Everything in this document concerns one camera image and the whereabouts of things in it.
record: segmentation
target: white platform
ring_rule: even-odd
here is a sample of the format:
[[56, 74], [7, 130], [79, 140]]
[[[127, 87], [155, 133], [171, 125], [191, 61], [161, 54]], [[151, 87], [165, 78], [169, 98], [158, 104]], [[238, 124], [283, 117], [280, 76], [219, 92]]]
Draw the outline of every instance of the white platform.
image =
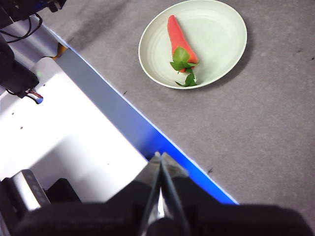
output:
[[1, 96], [0, 179], [31, 168], [45, 188], [65, 177], [81, 200], [106, 201], [147, 161], [52, 59], [33, 71], [42, 104]]

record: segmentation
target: white plate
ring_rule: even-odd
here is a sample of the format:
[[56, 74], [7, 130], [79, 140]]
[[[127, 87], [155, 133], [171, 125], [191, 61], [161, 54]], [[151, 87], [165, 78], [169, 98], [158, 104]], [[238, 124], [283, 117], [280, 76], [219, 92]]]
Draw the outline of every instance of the white plate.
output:
[[[187, 73], [171, 65], [171, 43], [167, 20], [175, 15], [186, 40], [196, 52], [196, 86], [181, 87]], [[241, 58], [247, 41], [242, 17], [229, 5], [216, 0], [188, 0], [158, 14], [144, 30], [139, 43], [142, 69], [155, 82], [173, 89], [195, 89], [208, 85], [229, 72]]]

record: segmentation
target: wire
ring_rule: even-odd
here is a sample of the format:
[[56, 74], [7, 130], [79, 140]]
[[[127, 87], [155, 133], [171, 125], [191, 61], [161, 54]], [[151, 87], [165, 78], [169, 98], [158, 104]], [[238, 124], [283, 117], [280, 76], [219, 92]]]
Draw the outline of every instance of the wire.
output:
[[37, 13], [35, 13], [35, 16], [39, 19], [38, 26], [31, 32], [31, 29], [32, 29], [32, 22], [31, 22], [31, 18], [29, 17], [29, 25], [30, 25], [30, 26], [29, 26], [29, 30], [28, 30], [28, 32], [27, 32], [24, 36], [22, 36], [22, 37], [18, 37], [18, 36], [15, 36], [15, 35], [13, 35], [13, 34], [10, 34], [10, 33], [8, 33], [8, 32], [5, 32], [5, 31], [0, 30], [1, 33], [16, 38], [16, 39], [14, 39], [14, 40], [7, 41], [7, 43], [15, 43], [15, 42], [18, 42], [18, 41], [20, 41], [20, 40], [22, 40], [22, 39], [25, 39], [25, 38], [31, 36], [33, 33], [35, 33], [35, 32], [41, 27], [41, 25], [43, 24], [43, 19], [40, 17], [40, 15], [38, 15]]
[[14, 96], [17, 96], [16, 93], [13, 93], [13, 92], [9, 91], [7, 88], [6, 88], [5, 90], [6, 90], [9, 94], [14, 95]]
[[0, 33], [3, 33], [3, 34], [5, 34], [5, 35], [8, 35], [8, 36], [13, 37], [13, 38], [20, 38], [20, 39], [25, 38], [27, 35], [29, 35], [30, 31], [32, 30], [31, 18], [28, 17], [28, 20], [29, 20], [29, 30], [28, 30], [28, 31], [26, 32], [26, 34], [24, 34], [23, 36], [16, 36], [16, 35], [10, 34], [10, 33], [8, 33], [8, 32], [5, 32], [5, 31], [3, 31], [3, 30], [0, 30]]

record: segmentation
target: gray table surface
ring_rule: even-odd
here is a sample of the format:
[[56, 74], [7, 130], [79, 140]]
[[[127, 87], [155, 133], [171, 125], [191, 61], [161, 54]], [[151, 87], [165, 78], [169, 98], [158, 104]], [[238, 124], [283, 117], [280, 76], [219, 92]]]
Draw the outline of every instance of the gray table surface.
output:
[[146, 25], [178, 2], [68, 0], [41, 15], [238, 202], [296, 209], [315, 230], [315, 1], [223, 0], [246, 23], [245, 53], [185, 91], [149, 79], [137, 54]]

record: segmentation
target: blue edge strip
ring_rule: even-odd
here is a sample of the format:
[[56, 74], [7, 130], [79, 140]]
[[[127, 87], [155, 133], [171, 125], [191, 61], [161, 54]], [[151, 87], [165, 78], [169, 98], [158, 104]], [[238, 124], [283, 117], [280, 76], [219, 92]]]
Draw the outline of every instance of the blue edge strip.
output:
[[56, 62], [147, 159], [156, 151], [167, 152], [188, 170], [195, 183], [220, 203], [238, 204], [74, 50], [67, 50]]

